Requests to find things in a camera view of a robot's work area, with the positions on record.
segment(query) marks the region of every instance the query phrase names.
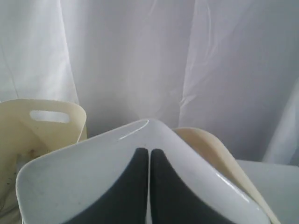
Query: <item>white fabric backdrop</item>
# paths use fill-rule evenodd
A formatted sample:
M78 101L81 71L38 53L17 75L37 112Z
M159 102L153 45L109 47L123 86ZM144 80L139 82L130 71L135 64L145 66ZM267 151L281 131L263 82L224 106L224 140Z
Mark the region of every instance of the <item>white fabric backdrop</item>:
M299 164L299 1L0 3L0 100L80 102L89 135L195 126L238 159Z

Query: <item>table surface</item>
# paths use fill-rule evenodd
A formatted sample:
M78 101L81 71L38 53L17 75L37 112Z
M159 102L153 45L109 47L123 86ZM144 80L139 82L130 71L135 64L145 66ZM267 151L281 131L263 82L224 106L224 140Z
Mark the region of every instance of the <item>table surface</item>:
M299 168L238 161L281 224L299 224Z

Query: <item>white ceramic dish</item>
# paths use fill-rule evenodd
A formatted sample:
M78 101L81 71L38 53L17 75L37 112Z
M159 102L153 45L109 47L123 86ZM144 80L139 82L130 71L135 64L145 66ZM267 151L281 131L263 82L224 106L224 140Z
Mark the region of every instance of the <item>white ceramic dish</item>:
M138 147L164 150L188 187L233 223L270 223L246 194L165 124L151 119L114 129L26 164L16 182L24 223L59 224L74 217L112 186ZM148 206L147 223L150 222Z

